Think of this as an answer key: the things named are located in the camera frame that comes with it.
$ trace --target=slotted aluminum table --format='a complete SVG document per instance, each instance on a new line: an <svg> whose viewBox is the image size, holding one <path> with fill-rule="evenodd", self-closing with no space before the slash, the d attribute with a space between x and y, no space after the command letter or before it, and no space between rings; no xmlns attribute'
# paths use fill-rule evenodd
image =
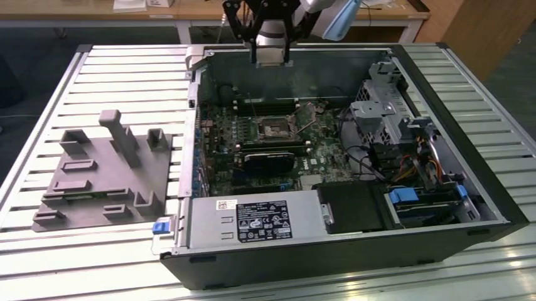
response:
<svg viewBox="0 0 536 301"><path fill-rule="evenodd" d="M97 127L103 109L123 112L133 134L160 127L174 135L166 213L178 209L186 46L83 48L0 188L0 300L536 298L534 142L452 52L433 44L405 49L532 222L510 236L420 267L188 291L151 252L151 223L33 233L32 216L63 152L61 133L83 128L89 137L105 137Z"/></svg>

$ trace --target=blue tab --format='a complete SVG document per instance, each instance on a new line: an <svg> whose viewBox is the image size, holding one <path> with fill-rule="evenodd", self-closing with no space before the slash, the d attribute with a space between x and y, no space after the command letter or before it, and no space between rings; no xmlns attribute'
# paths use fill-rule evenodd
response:
<svg viewBox="0 0 536 301"><path fill-rule="evenodd" d="M167 234L170 233L170 222L168 221L162 221L156 222L152 225L152 234Z"/></svg>
<svg viewBox="0 0 536 301"><path fill-rule="evenodd" d="M418 196L415 189L413 188L395 188L389 193L389 198L391 199L391 203L395 204L398 202L417 202Z"/></svg>
<svg viewBox="0 0 536 301"><path fill-rule="evenodd" d="M391 192L389 193L389 199L391 200L391 203L393 203L393 204L395 204L395 203L399 202L398 195L397 195L395 191L391 191Z"/></svg>
<svg viewBox="0 0 536 301"><path fill-rule="evenodd" d="M456 190L458 191L461 199L465 199L468 197L468 191L465 190L464 185L457 185Z"/></svg>

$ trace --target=motherboard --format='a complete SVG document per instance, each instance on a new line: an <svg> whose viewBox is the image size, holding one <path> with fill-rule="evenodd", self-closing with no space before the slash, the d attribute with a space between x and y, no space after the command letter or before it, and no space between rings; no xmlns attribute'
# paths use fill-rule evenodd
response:
<svg viewBox="0 0 536 301"><path fill-rule="evenodd" d="M210 195L310 190L321 182L349 181L339 113L325 100L206 105L200 129Z"/></svg>

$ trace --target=black label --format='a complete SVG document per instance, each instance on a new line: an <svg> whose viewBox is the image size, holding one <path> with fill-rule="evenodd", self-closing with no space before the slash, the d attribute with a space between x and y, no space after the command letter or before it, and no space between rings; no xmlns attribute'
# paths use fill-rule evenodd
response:
<svg viewBox="0 0 536 301"><path fill-rule="evenodd" d="M240 243L293 238L286 201L236 204L236 217Z"/></svg>

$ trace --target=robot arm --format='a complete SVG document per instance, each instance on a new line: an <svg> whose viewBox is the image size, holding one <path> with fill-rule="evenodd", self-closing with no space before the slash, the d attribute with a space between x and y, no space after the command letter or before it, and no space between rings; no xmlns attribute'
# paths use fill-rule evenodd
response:
<svg viewBox="0 0 536 301"><path fill-rule="evenodd" d="M250 48L250 59L256 63L256 47L282 48L282 63L289 62L291 42L313 33L327 40L341 40L361 0L244 0L252 12L247 24L238 18L242 0L224 0L232 34Z"/></svg>

